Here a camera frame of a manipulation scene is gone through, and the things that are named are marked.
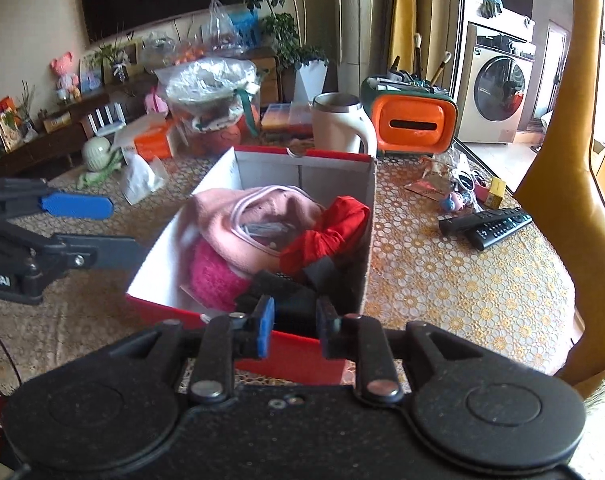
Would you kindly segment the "yellow chair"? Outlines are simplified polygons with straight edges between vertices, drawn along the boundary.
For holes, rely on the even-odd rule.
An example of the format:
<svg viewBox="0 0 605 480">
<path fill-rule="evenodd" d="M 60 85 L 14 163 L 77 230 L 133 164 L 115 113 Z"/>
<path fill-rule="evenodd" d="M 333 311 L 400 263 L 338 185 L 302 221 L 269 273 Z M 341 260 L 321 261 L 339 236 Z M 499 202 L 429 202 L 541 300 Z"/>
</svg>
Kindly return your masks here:
<svg viewBox="0 0 605 480">
<path fill-rule="evenodd" d="M 573 0 L 573 30 L 557 106 L 516 198 L 575 286 L 583 336 L 557 373 L 582 396 L 605 382 L 605 198 L 591 164 L 603 0 Z"/>
</svg>

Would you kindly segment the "fruit bowl with plastic wrap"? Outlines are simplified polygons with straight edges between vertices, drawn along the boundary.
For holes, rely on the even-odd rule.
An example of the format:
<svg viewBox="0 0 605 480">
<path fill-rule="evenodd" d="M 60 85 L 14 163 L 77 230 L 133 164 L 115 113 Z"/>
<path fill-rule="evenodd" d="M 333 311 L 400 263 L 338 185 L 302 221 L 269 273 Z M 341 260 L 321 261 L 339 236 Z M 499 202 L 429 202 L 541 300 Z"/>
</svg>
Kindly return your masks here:
<svg viewBox="0 0 605 480">
<path fill-rule="evenodd" d="M 260 137 L 262 71 L 253 62 L 205 56 L 156 72 L 174 125 L 196 156 Z"/>
</svg>

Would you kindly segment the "small yellow box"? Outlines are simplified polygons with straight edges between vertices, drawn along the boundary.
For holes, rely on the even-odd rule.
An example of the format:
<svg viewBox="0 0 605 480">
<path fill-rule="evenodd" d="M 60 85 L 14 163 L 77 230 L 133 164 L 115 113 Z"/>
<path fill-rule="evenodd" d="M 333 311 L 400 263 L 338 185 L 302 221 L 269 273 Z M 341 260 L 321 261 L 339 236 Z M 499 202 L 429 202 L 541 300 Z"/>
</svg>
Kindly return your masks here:
<svg viewBox="0 0 605 480">
<path fill-rule="evenodd" d="M 484 200 L 484 205 L 490 209 L 499 209 L 504 200 L 506 188 L 507 186 L 502 179 L 493 177 L 488 186 L 487 197 Z"/>
</svg>

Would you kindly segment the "potted green plant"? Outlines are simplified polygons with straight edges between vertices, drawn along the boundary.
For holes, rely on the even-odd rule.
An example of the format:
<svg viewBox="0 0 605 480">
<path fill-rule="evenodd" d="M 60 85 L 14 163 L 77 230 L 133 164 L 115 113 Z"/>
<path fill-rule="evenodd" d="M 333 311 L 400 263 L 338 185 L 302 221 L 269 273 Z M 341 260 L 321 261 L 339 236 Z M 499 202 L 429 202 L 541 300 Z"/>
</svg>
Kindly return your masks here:
<svg viewBox="0 0 605 480">
<path fill-rule="evenodd" d="M 261 31 L 278 58 L 278 68 L 294 76 L 293 100 L 312 103 L 323 92 L 329 59 L 308 42 L 307 0 L 243 0 L 248 10 L 266 8 Z"/>
</svg>

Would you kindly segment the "white napkin pack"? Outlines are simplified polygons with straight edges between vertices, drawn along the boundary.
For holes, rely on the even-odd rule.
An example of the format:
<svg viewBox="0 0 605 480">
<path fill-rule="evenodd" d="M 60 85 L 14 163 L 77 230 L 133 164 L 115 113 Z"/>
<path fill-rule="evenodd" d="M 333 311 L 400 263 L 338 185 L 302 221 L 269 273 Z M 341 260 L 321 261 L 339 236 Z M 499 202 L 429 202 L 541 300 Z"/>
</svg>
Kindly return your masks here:
<svg viewBox="0 0 605 480">
<path fill-rule="evenodd" d="M 139 204 L 168 183 L 169 174 L 157 157 L 148 162 L 134 151 L 125 151 L 124 162 L 126 166 L 120 181 L 120 191 L 131 206 Z"/>
</svg>

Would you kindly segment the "orange green tissue holder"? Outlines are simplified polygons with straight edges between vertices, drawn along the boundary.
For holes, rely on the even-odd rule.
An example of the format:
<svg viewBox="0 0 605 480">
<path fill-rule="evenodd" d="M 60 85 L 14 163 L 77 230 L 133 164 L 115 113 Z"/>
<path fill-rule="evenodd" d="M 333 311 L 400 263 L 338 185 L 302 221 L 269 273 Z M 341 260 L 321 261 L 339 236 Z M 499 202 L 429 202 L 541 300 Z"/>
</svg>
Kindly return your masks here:
<svg viewBox="0 0 605 480">
<path fill-rule="evenodd" d="M 381 152 L 434 155 L 449 150 L 458 107 L 446 92 L 368 77 L 362 81 L 360 98 Z"/>
</svg>

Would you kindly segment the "colourful plastic organizer box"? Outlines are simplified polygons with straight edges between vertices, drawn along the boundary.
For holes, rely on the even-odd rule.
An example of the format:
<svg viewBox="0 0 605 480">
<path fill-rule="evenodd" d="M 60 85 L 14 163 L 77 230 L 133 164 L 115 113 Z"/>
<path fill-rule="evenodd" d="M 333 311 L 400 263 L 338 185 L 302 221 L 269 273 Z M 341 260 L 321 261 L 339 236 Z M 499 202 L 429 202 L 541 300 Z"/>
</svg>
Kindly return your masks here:
<svg viewBox="0 0 605 480">
<path fill-rule="evenodd" d="M 311 106 L 305 102 L 272 103 L 261 117 L 264 132 L 311 136 Z"/>
</svg>

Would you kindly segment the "washing machine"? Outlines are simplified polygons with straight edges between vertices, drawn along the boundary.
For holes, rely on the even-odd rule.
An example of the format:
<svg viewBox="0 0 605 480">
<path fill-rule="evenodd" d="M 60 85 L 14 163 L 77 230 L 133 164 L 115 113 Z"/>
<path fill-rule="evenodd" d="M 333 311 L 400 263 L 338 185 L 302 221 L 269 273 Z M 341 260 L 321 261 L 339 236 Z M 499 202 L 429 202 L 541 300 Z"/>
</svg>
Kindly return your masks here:
<svg viewBox="0 0 605 480">
<path fill-rule="evenodd" d="M 458 139 L 465 143 L 508 144 L 521 120 L 536 58 L 535 22 L 505 9 L 481 15 L 483 0 L 467 0 L 463 64 L 457 104 Z"/>
</svg>

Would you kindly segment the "orange tissue box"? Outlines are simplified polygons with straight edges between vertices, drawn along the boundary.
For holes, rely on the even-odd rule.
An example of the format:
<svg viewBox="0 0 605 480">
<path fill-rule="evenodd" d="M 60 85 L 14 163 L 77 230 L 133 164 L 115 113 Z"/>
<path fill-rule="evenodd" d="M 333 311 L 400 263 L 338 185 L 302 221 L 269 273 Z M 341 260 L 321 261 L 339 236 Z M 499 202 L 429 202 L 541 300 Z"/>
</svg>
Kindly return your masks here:
<svg viewBox="0 0 605 480">
<path fill-rule="evenodd" d="M 154 158 L 175 158 L 184 145 L 184 136 L 173 119 L 153 113 L 139 117 L 115 133 L 112 148 L 134 151 L 146 162 Z"/>
</svg>

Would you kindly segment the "black remote control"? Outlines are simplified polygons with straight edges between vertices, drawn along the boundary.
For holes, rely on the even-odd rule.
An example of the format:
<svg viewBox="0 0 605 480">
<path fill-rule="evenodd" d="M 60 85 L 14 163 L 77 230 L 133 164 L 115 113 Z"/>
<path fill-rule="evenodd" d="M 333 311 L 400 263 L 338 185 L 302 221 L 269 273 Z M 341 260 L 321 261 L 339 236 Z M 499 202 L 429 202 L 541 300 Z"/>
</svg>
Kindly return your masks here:
<svg viewBox="0 0 605 480">
<path fill-rule="evenodd" d="M 529 226 L 531 222 L 533 219 L 529 214 L 517 214 L 513 217 L 481 224 L 477 228 L 465 232 L 464 236 L 475 249 L 483 252 L 524 229 L 525 226 Z"/>
<path fill-rule="evenodd" d="M 484 223 L 512 218 L 519 214 L 525 214 L 525 210 L 523 208 L 484 210 L 474 212 L 473 214 L 466 214 L 465 216 L 441 219 L 438 221 L 438 226 L 441 234 L 449 236 L 455 233 L 468 231 L 476 228 L 476 226 L 481 226 Z"/>
</svg>

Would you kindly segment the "pink plush doll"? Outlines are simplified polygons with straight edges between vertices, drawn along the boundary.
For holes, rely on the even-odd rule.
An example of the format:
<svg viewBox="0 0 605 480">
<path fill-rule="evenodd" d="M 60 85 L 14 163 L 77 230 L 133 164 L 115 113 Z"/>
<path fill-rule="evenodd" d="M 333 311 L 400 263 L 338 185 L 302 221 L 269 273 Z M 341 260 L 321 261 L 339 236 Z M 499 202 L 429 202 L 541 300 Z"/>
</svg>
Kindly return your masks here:
<svg viewBox="0 0 605 480">
<path fill-rule="evenodd" d="M 75 72 L 74 55 L 67 51 L 59 58 L 53 58 L 50 69 L 56 76 L 56 96 L 60 102 L 78 102 L 81 98 L 79 77 Z"/>
</svg>

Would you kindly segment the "wooden tv cabinet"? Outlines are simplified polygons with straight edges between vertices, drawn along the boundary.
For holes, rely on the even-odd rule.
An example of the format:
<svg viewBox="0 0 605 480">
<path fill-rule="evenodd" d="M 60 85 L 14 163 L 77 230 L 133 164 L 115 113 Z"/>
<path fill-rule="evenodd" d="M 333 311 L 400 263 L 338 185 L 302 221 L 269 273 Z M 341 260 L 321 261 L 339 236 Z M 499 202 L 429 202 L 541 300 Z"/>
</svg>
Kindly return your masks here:
<svg viewBox="0 0 605 480">
<path fill-rule="evenodd" d="M 260 106 L 278 103 L 283 96 L 281 76 L 276 70 L 278 61 L 274 51 L 269 47 L 249 50 L 240 58 L 252 61 L 260 70 L 267 72 L 260 90 Z M 133 122 L 144 115 L 144 98 L 150 89 L 157 84 L 154 74 L 143 73 L 130 76 L 124 84 L 109 84 L 86 94 L 79 103 L 64 106 L 50 118 L 70 116 L 70 123 L 63 124 L 51 133 L 42 132 L 29 143 L 18 146 L 16 150 L 0 156 L 0 177 L 15 177 L 31 171 L 29 168 L 39 166 L 56 158 L 72 162 L 71 155 L 79 153 L 82 145 L 92 136 L 86 132 L 83 121 L 96 108 L 118 103 L 124 112 L 126 122 Z"/>
</svg>

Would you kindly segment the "shiny snack wrapper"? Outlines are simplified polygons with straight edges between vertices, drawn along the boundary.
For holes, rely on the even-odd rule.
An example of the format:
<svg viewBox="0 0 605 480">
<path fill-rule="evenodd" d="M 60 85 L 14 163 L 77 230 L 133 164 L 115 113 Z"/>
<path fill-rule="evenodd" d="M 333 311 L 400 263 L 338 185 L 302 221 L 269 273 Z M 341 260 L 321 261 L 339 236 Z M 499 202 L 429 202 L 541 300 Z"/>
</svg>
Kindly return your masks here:
<svg viewBox="0 0 605 480">
<path fill-rule="evenodd" d="M 435 174 L 435 172 L 428 172 L 421 178 L 408 183 L 405 189 L 439 202 L 451 192 L 451 181 L 448 177 L 440 176 L 440 174 Z"/>
</svg>

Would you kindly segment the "green edged cloth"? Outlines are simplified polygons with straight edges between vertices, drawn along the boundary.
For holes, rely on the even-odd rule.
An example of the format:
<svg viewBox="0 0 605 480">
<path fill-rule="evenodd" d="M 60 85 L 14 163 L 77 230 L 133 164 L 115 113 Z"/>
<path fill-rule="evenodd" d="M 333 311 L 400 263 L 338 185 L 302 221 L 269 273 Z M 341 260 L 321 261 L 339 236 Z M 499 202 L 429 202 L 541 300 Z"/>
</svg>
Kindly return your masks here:
<svg viewBox="0 0 605 480">
<path fill-rule="evenodd" d="M 94 188 L 94 186 L 103 184 L 115 171 L 118 171 L 124 166 L 124 155 L 120 151 L 112 152 L 109 155 L 107 165 L 96 171 L 86 170 L 80 174 L 77 180 L 76 189 L 78 191 L 86 188 Z"/>
</svg>

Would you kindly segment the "cream kettle mug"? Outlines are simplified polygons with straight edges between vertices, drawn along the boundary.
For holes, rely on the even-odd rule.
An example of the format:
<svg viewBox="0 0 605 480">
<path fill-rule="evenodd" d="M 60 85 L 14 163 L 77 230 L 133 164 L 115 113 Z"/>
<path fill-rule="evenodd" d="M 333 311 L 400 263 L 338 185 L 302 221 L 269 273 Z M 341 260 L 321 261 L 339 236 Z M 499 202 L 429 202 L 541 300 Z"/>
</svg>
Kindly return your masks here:
<svg viewBox="0 0 605 480">
<path fill-rule="evenodd" d="M 357 96 L 342 92 L 318 94 L 312 101 L 311 119 L 317 150 L 376 157 L 375 128 Z"/>
</svg>

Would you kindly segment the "green ceramic jar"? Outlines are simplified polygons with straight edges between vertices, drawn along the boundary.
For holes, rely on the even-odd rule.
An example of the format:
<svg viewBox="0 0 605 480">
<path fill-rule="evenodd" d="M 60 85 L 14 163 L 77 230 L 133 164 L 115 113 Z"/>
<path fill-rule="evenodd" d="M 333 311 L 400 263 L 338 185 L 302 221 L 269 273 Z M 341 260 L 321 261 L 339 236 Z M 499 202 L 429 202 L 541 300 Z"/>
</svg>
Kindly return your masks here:
<svg viewBox="0 0 605 480">
<path fill-rule="evenodd" d="M 84 166 L 90 171 L 104 168 L 109 160 L 110 142 L 103 136 L 94 136 L 82 146 Z"/>
</svg>

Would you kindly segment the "pink plush owl toy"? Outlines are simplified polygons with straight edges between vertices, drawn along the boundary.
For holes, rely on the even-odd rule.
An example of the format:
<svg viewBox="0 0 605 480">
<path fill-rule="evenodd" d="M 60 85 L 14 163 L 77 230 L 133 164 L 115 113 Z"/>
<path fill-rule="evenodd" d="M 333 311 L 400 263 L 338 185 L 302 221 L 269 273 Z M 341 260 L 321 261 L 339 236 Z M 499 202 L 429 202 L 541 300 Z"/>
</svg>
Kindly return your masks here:
<svg viewBox="0 0 605 480">
<path fill-rule="evenodd" d="M 204 308 L 233 312 L 235 299 L 245 294 L 252 279 L 235 270 L 199 237 L 194 245 L 186 292 Z"/>
</svg>

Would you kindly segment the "pink knit hat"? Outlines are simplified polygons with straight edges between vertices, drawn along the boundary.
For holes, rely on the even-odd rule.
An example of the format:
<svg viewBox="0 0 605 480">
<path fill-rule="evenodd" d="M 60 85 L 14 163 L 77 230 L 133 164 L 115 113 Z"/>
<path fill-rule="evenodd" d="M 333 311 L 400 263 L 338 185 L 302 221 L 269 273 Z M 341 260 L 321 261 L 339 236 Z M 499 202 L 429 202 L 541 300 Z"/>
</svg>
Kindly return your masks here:
<svg viewBox="0 0 605 480">
<path fill-rule="evenodd" d="M 237 275 L 280 271 L 284 248 L 310 230 L 324 208 L 293 185 L 211 188 L 192 196 L 198 237 L 190 269 L 225 266 Z"/>
</svg>

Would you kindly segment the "pink toy backpack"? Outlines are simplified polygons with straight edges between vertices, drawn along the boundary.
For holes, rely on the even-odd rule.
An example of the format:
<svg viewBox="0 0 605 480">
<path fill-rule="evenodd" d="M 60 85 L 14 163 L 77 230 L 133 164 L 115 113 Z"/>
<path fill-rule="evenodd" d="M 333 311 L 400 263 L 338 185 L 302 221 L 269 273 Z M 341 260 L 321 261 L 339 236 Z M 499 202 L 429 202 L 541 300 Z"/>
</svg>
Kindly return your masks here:
<svg viewBox="0 0 605 480">
<path fill-rule="evenodd" d="M 144 108 L 146 114 L 161 114 L 167 116 L 169 113 L 168 104 L 157 93 L 157 89 L 153 88 L 144 98 Z"/>
</svg>

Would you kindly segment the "yellow curtain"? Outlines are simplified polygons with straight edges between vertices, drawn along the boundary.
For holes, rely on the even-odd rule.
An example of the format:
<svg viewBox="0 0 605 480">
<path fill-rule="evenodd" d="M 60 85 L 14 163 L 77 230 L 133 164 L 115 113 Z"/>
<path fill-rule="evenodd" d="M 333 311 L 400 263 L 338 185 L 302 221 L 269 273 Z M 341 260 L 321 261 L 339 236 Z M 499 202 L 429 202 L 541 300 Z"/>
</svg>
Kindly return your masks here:
<svg viewBox="0 0 605 480">
<path fill-rule="evenodd" d="M 413 72 L 414 34 L 417 32 L 417 0 L 391 0 L 389 61 L 399 58 L 398 67 Z"/>
</svg>

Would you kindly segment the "small blue pink toy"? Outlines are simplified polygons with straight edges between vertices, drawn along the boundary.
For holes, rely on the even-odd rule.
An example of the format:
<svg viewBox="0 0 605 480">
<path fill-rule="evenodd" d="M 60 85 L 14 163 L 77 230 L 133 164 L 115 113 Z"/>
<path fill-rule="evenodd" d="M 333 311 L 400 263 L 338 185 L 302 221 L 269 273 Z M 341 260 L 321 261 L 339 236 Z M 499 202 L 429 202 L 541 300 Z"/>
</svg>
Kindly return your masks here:
<svg viewBox="0 0 605 480">
<path fill-rule="evenodd" d="M 464 196 L 458 192 L 450 192 L 439 203 L 444 212 L 458 212 L 467 206 Z"/>
</svg>

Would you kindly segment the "framed picture with plant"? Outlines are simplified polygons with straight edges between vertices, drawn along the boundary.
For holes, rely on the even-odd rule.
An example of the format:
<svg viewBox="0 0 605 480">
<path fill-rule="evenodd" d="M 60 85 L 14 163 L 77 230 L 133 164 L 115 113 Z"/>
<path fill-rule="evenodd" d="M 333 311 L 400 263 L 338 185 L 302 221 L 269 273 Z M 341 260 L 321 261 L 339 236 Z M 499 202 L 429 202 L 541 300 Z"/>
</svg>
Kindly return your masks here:
<svg viewBox="0 0 605 480">
<path fill-rule="evenodd" d="M 136 42 L 132 36 L 127 36 L 98 46 L 91 55 L 91 62 L 95 67 L 107 67 L 112 82 L 124 84 L 129 80 L 129 67 L 135 64 L 135 58 Z"/>
</svg>

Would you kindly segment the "red cloth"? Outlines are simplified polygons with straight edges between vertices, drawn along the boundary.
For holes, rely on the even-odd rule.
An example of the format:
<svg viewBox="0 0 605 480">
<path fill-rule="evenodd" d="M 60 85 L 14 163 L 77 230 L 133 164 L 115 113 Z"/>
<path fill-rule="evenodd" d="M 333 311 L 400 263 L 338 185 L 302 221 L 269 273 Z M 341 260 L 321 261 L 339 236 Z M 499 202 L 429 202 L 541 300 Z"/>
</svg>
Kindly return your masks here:
<svg viewBox="0 0 605 480">
<path fill-rule="evenodd" d="M 355 250 L 370 221 L 369 206 L 353 196 L 337 196 L 316 223 L 288 244 L 280 255 L 280 271 L 299 274 L 324 257 L 337 257 Z"/>
</svg>

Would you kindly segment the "white router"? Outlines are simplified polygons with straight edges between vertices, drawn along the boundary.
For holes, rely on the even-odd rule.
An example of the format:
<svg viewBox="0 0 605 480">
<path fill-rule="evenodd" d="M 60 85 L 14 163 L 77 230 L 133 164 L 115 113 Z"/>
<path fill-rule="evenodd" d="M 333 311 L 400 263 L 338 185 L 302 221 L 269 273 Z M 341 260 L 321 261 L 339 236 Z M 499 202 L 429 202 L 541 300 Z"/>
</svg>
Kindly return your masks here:
<svg viewBox="0 0 605 480">
<path fill-rule="evenodd" d="M 109 136 L 126 127 L 127 122 L 121 105 L 109 103 L 86 116 L 86 125 L 94 136 Z"/>
</svg>

